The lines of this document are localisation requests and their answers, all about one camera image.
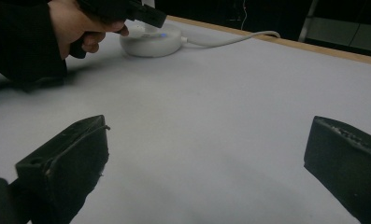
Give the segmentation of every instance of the black sleeve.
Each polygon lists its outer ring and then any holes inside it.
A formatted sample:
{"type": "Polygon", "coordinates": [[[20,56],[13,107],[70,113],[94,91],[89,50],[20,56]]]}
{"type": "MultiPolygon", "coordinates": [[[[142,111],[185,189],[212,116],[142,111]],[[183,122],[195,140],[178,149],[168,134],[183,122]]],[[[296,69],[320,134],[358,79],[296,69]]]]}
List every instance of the black sleeve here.
{"type": "Polygon", "coordinates": [[[48,4],[27,3],[0,0],[0,73],[15,81],[65,76],[48,4]]]}

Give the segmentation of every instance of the hand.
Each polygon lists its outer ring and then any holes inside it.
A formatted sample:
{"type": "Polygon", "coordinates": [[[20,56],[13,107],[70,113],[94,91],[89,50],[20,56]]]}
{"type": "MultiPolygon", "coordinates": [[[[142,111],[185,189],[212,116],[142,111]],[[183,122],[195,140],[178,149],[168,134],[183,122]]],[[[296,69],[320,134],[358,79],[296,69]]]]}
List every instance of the hand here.
{"type": "Polygon", "coordinates": [[[65,59],[69,55],[71,43],[83,37],[82,48],[86,52],[98,51],[98,43],[106,36],[106,32],[119,32],[129,35],[124,21],[106,23],[98,17],[83,12],[76,0],[52,0],[48,2],[50,19],[57,38],[60,55],[65,59]]]}

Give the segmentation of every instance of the finger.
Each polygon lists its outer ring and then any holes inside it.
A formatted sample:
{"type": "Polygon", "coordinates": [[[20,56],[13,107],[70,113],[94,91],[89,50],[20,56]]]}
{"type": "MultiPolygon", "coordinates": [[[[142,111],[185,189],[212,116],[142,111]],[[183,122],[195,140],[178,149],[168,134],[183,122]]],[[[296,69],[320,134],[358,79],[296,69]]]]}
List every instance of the finger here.
{"type": "Polygon", "coordinates": [[[123,35],[123,36],[129,35],[129,29],[127,28],[126,25],[124,25],[123,28],[121,28],[120,34],[123,35]]]}
{"type": "Polygon", "coordinates": [[[95,45],[100,43],[106,37],[106,33],[102,32],[92,32],[86,33],[83,37],[83,44],[84,45],[95,45]]]}
{"type": "Polygon", "coordinates": [[[82,45],[82,49],[89,53],[96,53],[99,50],[100,46],[98,44],[95,45],[82,45]]]}

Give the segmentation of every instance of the table surface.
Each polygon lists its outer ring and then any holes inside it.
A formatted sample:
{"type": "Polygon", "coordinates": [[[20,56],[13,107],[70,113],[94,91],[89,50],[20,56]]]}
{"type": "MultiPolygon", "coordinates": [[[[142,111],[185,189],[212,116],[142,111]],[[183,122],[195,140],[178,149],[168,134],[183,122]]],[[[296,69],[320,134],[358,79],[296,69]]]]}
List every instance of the table surface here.
{"type": "Polygon", "coordinates": [[[108,34],[67,64],[60,87],[25,92],[0,76],[0,177],[17,178],[14,164],[73,122],[105,115],[109,161],[72,223],[358,223],[303,156],[314,116],[371,134],[371,63],[260,39],[136,58],[108,34]]]}

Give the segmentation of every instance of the cord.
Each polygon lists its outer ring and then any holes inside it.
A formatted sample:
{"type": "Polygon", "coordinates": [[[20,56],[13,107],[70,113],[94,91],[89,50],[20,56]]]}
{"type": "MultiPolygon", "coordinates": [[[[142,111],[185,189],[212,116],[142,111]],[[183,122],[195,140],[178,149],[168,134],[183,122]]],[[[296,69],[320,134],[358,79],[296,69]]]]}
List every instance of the cord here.
{"type": "Polygon", "coordinates": [[[239,36],[239,37],[231,39],[231,40],[224,40],[224,41],[216,42],[216,43],[193,40],[193,39],[190,39],[190,38],[187,38],[187,37],[182,37],[181,39],[182,39],[182,42],[184,42],[184,43],[190,43],[190,44],[194,44],[194,45],[202,46],[202,47],[206,47],[206,48],[216,48],[216,47],[221,47],[221,46],[225,46],[225,45],[234,44],[234,43],[246,40],[246,39],[250,39],[252,37],[255,37],[256,35],[274,35],[275,37],[280,38],[280,34],[278,32],[275,32],[275,31],[261,31],[261,32],[250,34],[250,35],[242,35],[242,36],[239,36]]]}
{"type": "Polygon", "coordinates": [[[241,22],[241,28],[240,28],[240,30],[243,30],[244,22],[247,19],[246,0],[243,1],[243,10],[244,10],[245,17],[244,17],[243,22],[241,22]]]}

